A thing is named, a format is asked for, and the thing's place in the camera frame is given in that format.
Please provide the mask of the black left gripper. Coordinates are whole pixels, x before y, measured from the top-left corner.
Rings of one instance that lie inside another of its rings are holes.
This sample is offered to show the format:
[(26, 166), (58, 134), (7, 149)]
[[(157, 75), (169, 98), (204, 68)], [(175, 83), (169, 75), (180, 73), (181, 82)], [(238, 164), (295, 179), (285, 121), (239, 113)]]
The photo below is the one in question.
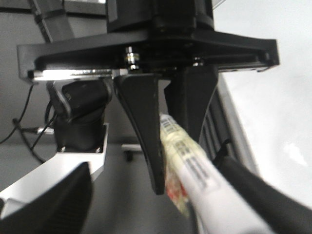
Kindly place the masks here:
[[(144, 72), (179, 70), (164, 89), (170, 116), (196, 142), (221, 72), (264, 71), (279, 64), (277, 42), (215, 30), (210, 0), (109, 0), (107, 32), (17, 47), (19, 77), (55, 79), (129, 68), (127, 48)], [(192, 66), (194, 63), (208, 66)]]

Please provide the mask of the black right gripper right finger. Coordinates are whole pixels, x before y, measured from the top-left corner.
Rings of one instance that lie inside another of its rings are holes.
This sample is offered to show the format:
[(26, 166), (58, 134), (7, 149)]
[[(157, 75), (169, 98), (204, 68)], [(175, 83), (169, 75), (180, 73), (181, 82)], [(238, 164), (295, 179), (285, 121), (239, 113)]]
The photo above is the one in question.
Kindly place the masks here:
[(214, 165), (277, 234), (310, 234), (312, 210), (281, 193), (229, 156)]

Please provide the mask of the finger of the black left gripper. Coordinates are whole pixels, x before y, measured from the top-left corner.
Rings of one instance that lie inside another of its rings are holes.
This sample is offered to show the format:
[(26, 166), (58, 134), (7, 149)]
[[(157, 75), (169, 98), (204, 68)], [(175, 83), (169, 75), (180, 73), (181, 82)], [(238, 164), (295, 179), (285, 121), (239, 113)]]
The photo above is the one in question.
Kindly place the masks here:
[(153, 191), (164, 194), (164, 159), (160, 141), (158, 77), (127, 74), (114, 78), (115, 93), (124, 108), (145, 156)]

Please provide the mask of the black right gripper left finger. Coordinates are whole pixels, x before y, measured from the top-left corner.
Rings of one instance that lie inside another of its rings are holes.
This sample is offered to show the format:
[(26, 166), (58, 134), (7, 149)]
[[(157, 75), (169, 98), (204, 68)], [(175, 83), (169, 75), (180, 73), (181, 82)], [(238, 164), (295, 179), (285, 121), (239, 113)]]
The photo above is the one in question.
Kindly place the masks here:
[(0, 222), (2, 234), (79, 234), (88, 215), (93, 183), (87, 162)]

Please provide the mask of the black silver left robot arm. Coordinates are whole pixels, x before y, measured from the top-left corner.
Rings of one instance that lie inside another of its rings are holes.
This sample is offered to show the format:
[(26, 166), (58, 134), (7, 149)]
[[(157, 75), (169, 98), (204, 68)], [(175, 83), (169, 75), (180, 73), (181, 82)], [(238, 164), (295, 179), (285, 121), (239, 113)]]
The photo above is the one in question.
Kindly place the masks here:
[(107, 32), (74, 38), (55, 1), (30, 1), (45, 44), (18, 47), (19, 76), (47, 80), (46, 125), (58, 151), (101, 153), (104, 109), (116, 93), (147, 161), (154, 192), (164, 193), (158, 82), (169, 114), (199, 141), (219, 72), (279, 64), (277, 42), (217, 32), (209, 0), (109, 0)]

